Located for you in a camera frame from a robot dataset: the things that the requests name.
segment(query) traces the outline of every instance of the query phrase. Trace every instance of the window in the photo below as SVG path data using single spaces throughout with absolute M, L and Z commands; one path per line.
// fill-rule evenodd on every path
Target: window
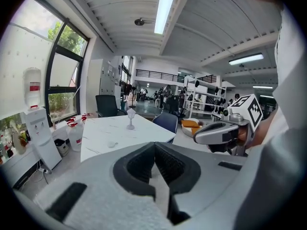
M 79 62 L 56 53 L 52 62 L 50 86 L 76 87 Z
M 83 56 L 88 38 L 68 19 L 49 29 L 53 40 L 45 84 L 45 104 L 49 125 L 80 114 L 79 92 Z
M 129 69 L 129 56 L 124 56 L 124 66 Z
M 84 38 L 66 25 L 59 38 L 58 45 L 80 56 L 82 55 L 82 49 L 85 46 L 85 42 Z
M 121 74 L 121 80 L 123 80 L 124 82 L 127 82 L 127 73 L 125 71 L 123 71 Z
M 44 0 L 25 0 L 0 42 L 0 76 L 5 76 L 0 89 L 6 90 L 0 92 L 0 122 L 7 124 L 6 118 L 28 108 L 23 72 L 29 67 L 41 70 L 39 106 L 45 106 L 50 126 L 50 116 L 58 122 L 79 114 L 79 94 L 75 93 L 88 40 Z
M 75 93 L 49 94 L 49 111 L 51 121 L 60 120 L 65 116 L 74 115 L 77 112 Z

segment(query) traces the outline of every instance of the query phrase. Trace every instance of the white plastic bottle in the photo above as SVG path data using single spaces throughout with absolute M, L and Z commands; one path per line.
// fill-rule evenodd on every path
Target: white plastic bottle
M 29 110 L 38 108 L 40 104 L 41 71 L 38 68 L 24 70 L 24 101 Z
M 71 144 L 71 149 L 73 151 L 80 152 L 82 144 L 83 126 L 76 123 L 74 121 L 74 118 L 72 118 L 68 122 L 67 135 Z

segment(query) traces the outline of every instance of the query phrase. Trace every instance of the ceiling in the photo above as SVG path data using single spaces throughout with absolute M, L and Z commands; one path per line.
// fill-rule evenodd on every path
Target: ceiling
M 252 87 L 253 85 L 278 85 L 277 68 L 274 57 L 274 45 L 263 46 L 236 55 L 235 58 L 262 53 L 263 59 L 243 63 L 244 67 L 230 65 L 228 62 L 234 57 L 227 57 L 210 64 L 210 68 L 218 71 L 225 81 L 237 87 Z
M 265 59 L 246 67 L 276 67 L 273 43 L 281 17 L 274 4 L 259 0 L 174 0 L 165 31 L 159 35 L 154 33 L 159 0 L 71 2 L 116 55 L 165 58 L 193 71 L 234 74 L 242 69 L 230 66 L 230 58 L 261 51 Z M 138 18 L 147 23 L 136 26 L 134 21 Z M 242 75 L 231 78 L 237 83 L 253 80 Z
M 237 45 L 277 32 L 275 5 L 258 0 L 188 0 L 163 55 L 198 62 Z
M 159 53 L 162 35 L 154 33 L 154 22 L 159 0 L 85 0 L 116 49 L 148 49 Z M 138 18 L 146 22 L 136 26 Z

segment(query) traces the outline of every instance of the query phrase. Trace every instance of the red label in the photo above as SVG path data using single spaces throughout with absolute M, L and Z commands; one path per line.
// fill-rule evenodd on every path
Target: red label
M 30 82 L 30 91 L 39 91 L 40 83 L 39 82 Z

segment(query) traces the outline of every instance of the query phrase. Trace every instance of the black rubber pad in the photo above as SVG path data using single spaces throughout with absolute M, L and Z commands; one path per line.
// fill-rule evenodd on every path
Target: black rubber pad
M 155 144 L 155 163 L 170 195 L 189 192 L 201 176 L 201 167 L 195 160 L 160 142 Z
M 46 213 L 54 219 L 62 222 L 68 215 L 72 207 L 76 204 L 81 197 L 87 185 L 82 183 L 72 183 L 51 205 Z
M 153 165 L 154 143 L 151 142 L 117 160 L 113 175 L 127 192 L 155 199 L 155 188 L 148 185 Z

